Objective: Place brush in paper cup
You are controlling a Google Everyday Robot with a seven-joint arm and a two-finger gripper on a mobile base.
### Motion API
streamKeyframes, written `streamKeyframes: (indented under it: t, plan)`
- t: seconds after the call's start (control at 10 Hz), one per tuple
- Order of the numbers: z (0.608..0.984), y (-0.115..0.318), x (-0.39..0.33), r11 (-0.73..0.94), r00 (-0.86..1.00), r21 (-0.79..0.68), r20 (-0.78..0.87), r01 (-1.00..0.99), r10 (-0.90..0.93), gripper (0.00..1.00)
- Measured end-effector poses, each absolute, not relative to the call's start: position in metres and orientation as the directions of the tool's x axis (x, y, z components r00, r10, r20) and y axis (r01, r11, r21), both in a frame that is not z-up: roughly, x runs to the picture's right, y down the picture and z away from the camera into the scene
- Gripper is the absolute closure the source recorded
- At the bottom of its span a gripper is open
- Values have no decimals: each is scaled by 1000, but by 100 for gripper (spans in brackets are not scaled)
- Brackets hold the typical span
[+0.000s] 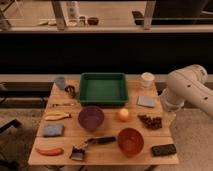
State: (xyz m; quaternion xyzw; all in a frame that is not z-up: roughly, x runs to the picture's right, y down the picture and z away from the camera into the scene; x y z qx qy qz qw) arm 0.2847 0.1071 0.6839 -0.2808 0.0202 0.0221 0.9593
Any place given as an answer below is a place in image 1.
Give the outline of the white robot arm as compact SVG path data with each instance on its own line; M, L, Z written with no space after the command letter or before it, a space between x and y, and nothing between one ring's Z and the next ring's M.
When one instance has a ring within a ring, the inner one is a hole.
M213 90L205 86L208 74L201 65L190 65L170 72L166 88L160 94L164 110L180 110L186 101L205 112L213 120Z

